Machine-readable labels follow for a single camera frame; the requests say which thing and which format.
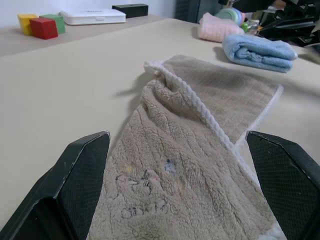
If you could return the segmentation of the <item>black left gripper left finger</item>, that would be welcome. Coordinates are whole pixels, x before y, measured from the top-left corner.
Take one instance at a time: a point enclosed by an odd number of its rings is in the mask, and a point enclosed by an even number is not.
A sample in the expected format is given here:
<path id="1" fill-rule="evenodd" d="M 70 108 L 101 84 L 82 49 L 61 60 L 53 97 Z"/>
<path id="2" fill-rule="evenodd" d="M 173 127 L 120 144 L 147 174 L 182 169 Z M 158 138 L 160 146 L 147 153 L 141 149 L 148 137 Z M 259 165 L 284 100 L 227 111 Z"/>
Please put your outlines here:
<path id="1" fill-rule="evenodd" d="M 70 143 L 0 230 L 0 240 L 86 240 L 109 146 L 108 131 Z"/>

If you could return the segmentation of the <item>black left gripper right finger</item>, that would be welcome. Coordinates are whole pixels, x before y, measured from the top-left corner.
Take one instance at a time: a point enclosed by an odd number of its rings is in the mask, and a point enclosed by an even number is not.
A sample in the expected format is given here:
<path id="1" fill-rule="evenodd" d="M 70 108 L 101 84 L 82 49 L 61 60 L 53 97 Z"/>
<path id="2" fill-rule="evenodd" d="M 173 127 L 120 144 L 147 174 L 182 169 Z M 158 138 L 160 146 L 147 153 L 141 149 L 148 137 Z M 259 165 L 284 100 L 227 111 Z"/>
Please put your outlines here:
<path id="1" fill-rule="evenodd" d="M 320 165 L 279 136 L 248 131 L 246 142 L 262 193 L 287 240 L 320 240 Z"/>

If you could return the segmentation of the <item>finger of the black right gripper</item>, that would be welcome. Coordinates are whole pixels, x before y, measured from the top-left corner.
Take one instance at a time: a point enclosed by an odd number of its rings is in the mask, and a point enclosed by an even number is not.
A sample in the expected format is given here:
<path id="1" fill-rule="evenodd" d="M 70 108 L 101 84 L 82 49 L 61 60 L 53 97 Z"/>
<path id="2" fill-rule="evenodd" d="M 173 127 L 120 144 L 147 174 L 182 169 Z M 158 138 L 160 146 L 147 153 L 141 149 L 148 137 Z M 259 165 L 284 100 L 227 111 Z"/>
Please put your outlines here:
<path id="1" fill-rule="evenodd" d="M 307 47 L 320 44 L 320 32 L 311 33 L 310 29 L 303 30 L 287 28 L 268 28 L 261 29 L 259 35 L 271 41 L 283 41 L 293 43 L 299 47 Z"/>
<path id="2" fill-rule="evenodd" d="M 315 26 L 316 18 L 305 17 L 273 17 L 267 24 L 260 29 L 261 32 L 269 30 L 296 30 L 301 28 L 311 28 Z"/>

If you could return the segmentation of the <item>beige embroidered towel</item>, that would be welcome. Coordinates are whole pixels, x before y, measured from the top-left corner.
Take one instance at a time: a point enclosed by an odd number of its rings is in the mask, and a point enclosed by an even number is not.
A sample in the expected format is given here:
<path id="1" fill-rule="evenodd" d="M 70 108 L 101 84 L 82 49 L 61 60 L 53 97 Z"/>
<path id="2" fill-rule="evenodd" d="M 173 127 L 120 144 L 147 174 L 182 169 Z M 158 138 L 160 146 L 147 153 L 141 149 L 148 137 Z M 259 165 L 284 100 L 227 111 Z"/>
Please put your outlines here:
<path id="1" fill-rule="evenodd" d="M 144 69 L 86 240 L 284 240 L 241 155 L 283 87 L 185 55 Z"/>

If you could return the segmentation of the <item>light blue folded towel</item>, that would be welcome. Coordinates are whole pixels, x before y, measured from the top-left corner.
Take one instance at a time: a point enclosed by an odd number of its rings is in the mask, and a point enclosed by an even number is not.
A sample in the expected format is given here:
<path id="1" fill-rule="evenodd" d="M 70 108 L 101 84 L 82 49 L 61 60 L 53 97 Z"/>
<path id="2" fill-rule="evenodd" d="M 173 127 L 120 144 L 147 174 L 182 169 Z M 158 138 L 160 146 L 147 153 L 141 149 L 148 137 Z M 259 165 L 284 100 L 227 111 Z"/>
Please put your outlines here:
<path id="1" fill-rule="evenodd" d="M 286 42 L 268 40 L 249 34 L 232 34 L 224 38 L 222 48 L 233 63 L 273 72 L 287 73 L 297 52 Z"/>

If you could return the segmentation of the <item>pink striped folded towel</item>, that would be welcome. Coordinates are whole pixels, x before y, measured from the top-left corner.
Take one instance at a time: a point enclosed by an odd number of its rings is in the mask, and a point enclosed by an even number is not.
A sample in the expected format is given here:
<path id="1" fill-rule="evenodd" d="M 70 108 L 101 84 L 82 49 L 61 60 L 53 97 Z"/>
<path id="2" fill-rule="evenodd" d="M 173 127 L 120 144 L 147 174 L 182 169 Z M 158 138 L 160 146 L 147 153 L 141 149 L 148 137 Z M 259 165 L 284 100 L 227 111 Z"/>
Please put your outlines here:
<path id="1" fill-rule="evenodd" d="M 229 35 L 244 35 L 245 32 L 230 19 L 221 19 L 205 13 L 199 21 L 198 37 L 202 40 L 222 43 Z"/>

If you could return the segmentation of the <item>pastel stacked round dishes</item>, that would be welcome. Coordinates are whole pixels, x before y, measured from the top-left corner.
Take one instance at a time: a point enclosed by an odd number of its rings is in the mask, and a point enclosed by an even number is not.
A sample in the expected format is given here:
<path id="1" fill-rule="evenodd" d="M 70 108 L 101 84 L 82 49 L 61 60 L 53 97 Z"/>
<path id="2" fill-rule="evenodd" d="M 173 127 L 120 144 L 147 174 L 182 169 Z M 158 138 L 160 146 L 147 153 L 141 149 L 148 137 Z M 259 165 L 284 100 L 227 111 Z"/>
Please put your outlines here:
<path id="1" fill-rule="evenodd" d="M 224 19 L 224 20 L 231 20 L 238 26 L 241 26 L 244 23 L 246 18 L 243 12 L 233 7 L 223 8 L 219 10 L 218 13 L 215 15 L 215 17 Z"/>

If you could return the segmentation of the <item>dark ribbed panel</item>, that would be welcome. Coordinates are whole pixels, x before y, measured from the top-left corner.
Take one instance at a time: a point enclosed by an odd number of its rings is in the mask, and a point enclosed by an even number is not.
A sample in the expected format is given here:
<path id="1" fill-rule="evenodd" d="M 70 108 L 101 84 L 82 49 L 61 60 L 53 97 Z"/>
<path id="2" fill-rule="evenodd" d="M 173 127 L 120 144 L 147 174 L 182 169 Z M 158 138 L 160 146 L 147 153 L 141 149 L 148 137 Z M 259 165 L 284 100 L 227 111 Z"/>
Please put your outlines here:
<path id="1" fill-rule="evenodd" d="M 174 18 L 198 24 L 205 13 L 214 16 L 221 8 L 219 0 L 176 0 Z"/>

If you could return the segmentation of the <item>long black box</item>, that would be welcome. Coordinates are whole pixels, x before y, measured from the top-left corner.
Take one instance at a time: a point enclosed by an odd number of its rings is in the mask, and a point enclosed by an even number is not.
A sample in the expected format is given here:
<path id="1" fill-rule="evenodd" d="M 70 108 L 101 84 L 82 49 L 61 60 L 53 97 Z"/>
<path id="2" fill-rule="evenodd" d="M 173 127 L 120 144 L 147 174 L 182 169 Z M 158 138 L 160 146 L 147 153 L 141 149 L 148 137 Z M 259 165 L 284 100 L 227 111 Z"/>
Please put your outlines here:
<path id="1" fill-rule="evenodd" d="M 149 6 L 143 3 L 113 5 L 112 9 L 118 10 L 126 14 L 126 18 L 137 18 L 147 16 Z"/>

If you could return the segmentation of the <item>red wooden block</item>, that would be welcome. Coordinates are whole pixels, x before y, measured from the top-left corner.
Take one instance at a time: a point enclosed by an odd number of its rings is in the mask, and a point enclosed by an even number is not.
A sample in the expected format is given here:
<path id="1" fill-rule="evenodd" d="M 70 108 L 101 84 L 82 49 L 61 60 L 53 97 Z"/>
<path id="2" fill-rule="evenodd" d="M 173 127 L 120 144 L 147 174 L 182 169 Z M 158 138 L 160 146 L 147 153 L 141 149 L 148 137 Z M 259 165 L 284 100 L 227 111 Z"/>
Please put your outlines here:
<path id="1" fill-rule="evenodd" d="M 32 35 L 36 38 L 48 40 L 58 37 L 56 21 L 52 18 L 39 17 L 30 21 Z"/>

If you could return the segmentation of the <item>green wooden block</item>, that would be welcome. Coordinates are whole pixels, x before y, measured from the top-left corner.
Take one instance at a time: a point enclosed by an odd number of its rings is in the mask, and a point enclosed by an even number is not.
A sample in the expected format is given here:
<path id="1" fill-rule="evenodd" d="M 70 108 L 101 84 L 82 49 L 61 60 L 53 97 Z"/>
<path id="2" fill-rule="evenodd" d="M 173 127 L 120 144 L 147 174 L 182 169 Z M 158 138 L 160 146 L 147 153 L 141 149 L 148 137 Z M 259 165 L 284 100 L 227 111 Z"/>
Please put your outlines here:
<path id="1" fill-rule="evenodd" d="M 45 14 L 45 15 L 40 15 L 39 17 L 53 19 L 56 23 L 57 33 L 59 35 L 64 34 L 66 32 L 65 22 L 62 16 L 58 14 Z"/>

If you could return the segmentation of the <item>yellow wooden block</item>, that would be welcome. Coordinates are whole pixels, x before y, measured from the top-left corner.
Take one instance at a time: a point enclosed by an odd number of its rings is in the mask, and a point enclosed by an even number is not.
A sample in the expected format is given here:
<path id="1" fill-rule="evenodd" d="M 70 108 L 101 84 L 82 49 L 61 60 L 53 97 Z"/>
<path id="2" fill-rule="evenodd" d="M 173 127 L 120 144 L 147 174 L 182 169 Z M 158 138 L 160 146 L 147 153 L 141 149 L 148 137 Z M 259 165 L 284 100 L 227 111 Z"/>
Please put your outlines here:
<path id="1" fill-rule="evenodd" d="M 23 32 L 24 35 L 26 36 L 32 36 L 32 29 L 31 29 L 31 24 L 30 20 L 37 18 L 37 15 L 35 14 L 18 14 L 17 15 L 18 21 L 20 28 Z"/>

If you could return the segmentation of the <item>flat white plastic box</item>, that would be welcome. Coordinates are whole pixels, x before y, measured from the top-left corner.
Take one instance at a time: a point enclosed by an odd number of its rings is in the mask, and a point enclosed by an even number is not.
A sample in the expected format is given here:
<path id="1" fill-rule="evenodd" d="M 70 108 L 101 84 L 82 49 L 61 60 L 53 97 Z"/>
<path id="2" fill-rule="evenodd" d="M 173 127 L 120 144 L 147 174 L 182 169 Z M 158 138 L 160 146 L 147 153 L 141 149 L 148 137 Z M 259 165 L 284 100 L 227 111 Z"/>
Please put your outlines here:
<path id="1" fill-rule="evenodd" d="M 61 10 L 59 15 L 63 17 L 66 24 L 71 26 L 126 22 L 126 14 L 116 9 Z"/>

